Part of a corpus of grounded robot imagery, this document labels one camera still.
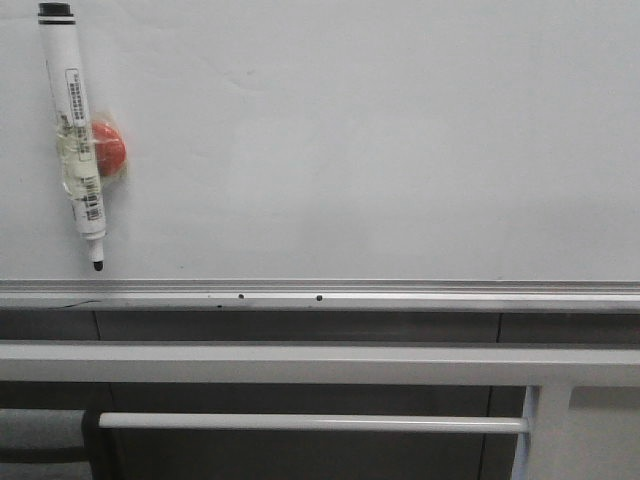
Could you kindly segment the red round magnet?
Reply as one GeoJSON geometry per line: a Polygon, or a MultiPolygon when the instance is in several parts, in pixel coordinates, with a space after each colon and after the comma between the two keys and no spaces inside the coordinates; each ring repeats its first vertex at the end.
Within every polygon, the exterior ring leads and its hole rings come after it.
{"type": "Polygon", "coordinates": [[[100,175],[119,175],[127,161],[125,142],[119,130],[108,122],[93,121],[92,132],[100,175]]]}

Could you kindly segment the white whiteboard marker pen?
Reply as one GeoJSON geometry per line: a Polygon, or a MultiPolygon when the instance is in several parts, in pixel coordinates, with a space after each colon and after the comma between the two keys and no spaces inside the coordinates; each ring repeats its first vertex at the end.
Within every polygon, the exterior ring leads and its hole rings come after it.
{"type": "Polygon", "coordinates": [[[66,2],[38,4],[38,25],[54,102],[56,150],[75,228],[93,268],[104,268],[106,214],[76,17],[66,2]]]}

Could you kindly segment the white whiteboard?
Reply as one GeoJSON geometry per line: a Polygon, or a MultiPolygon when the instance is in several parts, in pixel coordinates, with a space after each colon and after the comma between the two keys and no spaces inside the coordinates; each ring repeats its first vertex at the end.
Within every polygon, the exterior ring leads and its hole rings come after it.
{"type": "Polygon", "coordinates": [[[635,1],[76,1],[102,271],[1,5],[1,305],[639,307],[635,1]]]}

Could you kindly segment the white stand crossbar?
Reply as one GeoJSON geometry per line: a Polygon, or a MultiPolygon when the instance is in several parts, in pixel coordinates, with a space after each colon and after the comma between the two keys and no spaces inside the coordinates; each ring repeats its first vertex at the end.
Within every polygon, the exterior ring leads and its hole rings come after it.
{"type": "Polygon", "coordinates": [[[639,352],[4,342],[1,378],[28,382],[636,387],[639,352]]]}

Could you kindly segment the white horizontal rod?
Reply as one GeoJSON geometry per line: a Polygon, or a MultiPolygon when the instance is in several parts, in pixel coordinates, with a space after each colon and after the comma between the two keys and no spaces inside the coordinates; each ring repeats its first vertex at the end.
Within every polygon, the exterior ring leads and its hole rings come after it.
{"type": "Polygon", "coordinates": [[[303,415],[303,414],[184,414],[104,413],[99,426],[117,429],[230,429],[381,431],[425,433],[525,434],[524,418],[303,415]]]}

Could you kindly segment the grey foam padded bar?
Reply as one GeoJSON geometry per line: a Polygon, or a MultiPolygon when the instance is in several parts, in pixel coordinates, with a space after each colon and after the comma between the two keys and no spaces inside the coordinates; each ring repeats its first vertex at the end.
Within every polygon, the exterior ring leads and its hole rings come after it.
{"type": "Polygon", "coordinates": [[[76,463],[87,460],[83,410],[2,409],[1,462],[76,463]]]}

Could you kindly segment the white stand upright post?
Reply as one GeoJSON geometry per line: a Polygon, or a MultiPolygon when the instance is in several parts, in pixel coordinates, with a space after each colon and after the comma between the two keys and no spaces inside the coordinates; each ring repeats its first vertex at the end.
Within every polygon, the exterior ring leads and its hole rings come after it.
{"type": "Polygon", "coordinates": [[[572,387],[568,385],[528,386],[523,418],[529,431],[519,434],[512,479],[556,479],[560,445],[564,439],[572,387]]]}

